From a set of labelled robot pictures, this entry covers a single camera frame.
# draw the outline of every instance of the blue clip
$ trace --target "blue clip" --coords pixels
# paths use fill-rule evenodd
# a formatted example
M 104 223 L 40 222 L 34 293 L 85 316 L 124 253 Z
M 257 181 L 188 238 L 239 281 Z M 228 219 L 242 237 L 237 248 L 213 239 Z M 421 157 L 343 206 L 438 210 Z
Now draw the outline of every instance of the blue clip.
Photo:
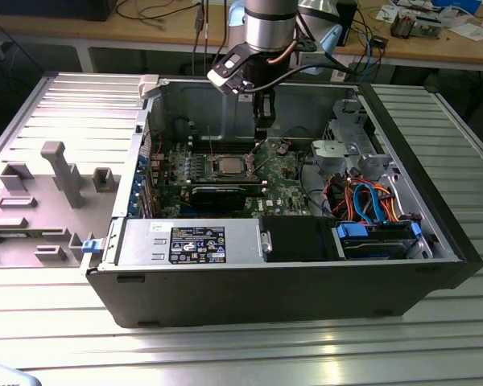
M 130 213 L 132 216 L 136 216 L 138 214 L 138 209 L 133 204 L 130 204 L 127 208 L 127 213 Z
M 135 181 L 136 183 L 140 183 L 140 182 L 142 182 L 142 181 L 143 181 L 143 176 L 142 176 L 141 174 L 139 174 L 139 173 L 136 173 L 136 174 L 134 175 L 134 181 Z
M 413 223 L 411 225 L 411 230 L 413 231 L 413 234 L 417 238 L 417 240 L 422 236 L 422 229 L 420 229 L 420 225 L 417 223 Z
M 356 223 L 342 223 L 336 227 L 338 237 L 344 239 L 345 237 L 368 237 L 369 233 L 364 224 Z
M 86 240 L 84 243 L 82 243 L 82 247 L 80 247 L 80 250 L 83 253 L 99 253 L 100 246 L 100 240 Z
M 147 159 L 147 157 L 145 157 L 144 155 L 141 155 L 140 154 L 138 156 L 138 164 L 140 166 L 143 166 L 143 167 L 147 166 L 148 165 L 148 159 Z

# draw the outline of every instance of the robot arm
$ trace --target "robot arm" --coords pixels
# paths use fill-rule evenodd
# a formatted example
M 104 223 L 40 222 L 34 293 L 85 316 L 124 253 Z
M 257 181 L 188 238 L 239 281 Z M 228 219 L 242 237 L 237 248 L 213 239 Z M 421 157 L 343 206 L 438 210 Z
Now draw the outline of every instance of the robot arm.
M 334 50 L 341 34 L 336 0 L 245 0 L 233 4 L 229 14 L 230 27 L 239 24 L 243 14 L 243 41 L 235 44 L 229 39 L 232 47 L 208 78 L 224 93 L 254 94 L 256 138 L 264 138 L 275 120 L 273 86 L 305 69 L 288 72 L 294 52 L 316 51 L 315 41 L 328 54 Z M 344 71 L 327 64 L 304 67 L 315 68 L 313 73 L 321 67 Z

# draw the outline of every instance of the motherboard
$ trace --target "motherboard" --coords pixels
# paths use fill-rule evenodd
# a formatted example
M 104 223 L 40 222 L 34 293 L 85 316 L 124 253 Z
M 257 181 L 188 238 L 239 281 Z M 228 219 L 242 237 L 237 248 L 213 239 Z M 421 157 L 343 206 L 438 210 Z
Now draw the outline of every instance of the motherboard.
M 309 215 L 302 153 L 281 141 L 172 144 L 152 160 L 156 211 L 162 218 Z

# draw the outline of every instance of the metal bracket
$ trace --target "metal bracket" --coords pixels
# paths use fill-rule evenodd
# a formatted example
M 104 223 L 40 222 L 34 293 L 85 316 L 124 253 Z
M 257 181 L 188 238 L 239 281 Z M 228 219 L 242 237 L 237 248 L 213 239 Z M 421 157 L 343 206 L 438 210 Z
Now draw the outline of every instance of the metal bracket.
M 261 249 L 264 253 L 272 252 L 272 239 L 270 238 L 270 232 L 261 232 Z
M 148 99 L 157 93 L 159 84 L 159 75 L 146 74 L 141 77 L 138 84 L 138 93 L 141 99 Z

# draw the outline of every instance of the power supply label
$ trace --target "power supply label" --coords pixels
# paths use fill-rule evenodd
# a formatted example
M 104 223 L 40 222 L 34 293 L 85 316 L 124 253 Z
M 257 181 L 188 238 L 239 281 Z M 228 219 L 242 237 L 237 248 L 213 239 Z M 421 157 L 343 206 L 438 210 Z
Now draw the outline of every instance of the power supply label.
M 169 256 L 172 264 L 225 263 L 225 228 L 172 228 Z

